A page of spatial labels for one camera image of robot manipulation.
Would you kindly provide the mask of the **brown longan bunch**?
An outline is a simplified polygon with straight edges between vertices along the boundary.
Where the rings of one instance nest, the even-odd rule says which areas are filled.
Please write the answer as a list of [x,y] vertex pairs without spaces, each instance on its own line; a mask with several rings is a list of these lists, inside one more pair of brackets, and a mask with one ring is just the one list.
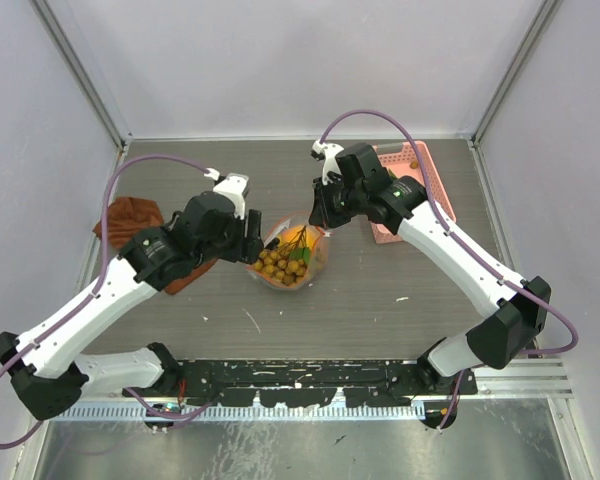
[[279,239],[276,238],[278,233],[265,245],[259,259],[248,267],[248,271],[268,286],[283,290],[299,288],[309,281],[313,250],[306,247],[291,251],[279,248]]

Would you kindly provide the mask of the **orange peach toy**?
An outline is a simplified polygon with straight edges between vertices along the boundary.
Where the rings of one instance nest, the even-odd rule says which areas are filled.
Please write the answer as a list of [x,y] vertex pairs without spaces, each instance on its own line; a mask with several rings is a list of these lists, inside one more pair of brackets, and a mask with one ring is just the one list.
[[278,247],[289,251],[295,248],[312,248],[322,231],[310,225],[292,225],[276,235]]

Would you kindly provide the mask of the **clear orange-zip bag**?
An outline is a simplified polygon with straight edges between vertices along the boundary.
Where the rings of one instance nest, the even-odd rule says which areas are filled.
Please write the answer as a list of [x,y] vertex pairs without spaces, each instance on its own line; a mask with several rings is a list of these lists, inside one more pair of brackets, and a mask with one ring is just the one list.
[[327,264],[330,233],[311,226],[308,219],[308,212],[295,212],[272,228],[264,249],[247,267],[254,280],[288,292],[312,284]]

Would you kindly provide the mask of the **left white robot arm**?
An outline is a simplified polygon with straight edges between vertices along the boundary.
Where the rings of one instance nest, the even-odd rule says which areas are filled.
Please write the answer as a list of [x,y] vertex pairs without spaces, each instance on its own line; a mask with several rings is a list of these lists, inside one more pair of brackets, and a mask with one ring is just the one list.
[[25,408],[44,421],[83,395],[124,388],[168,396],[181,365],[161,343],[133,352],[88,356],[84,349],[135,306],[214,260],[251,264],[263,248],[260,211],[243,200],[206,191],[171,222],[140,230],[113,258],[103,277],[45,322],[0,334],[0,362]]

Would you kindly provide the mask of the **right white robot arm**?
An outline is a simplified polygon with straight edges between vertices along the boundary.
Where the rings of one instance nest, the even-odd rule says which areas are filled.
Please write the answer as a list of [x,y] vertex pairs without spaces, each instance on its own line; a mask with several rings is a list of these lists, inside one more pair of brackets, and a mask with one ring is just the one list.
[[417,360],[424,390],[439,394],[461,371],[478,365],[504,369],[542,332],[551,288],[500,264],[462,231],[409,175],[395,178],[376,150],[315,141],[322,173],[313,181],[309,223],[333,230],[364,215],[426,255],[466,295],[483,320],[446,337]]

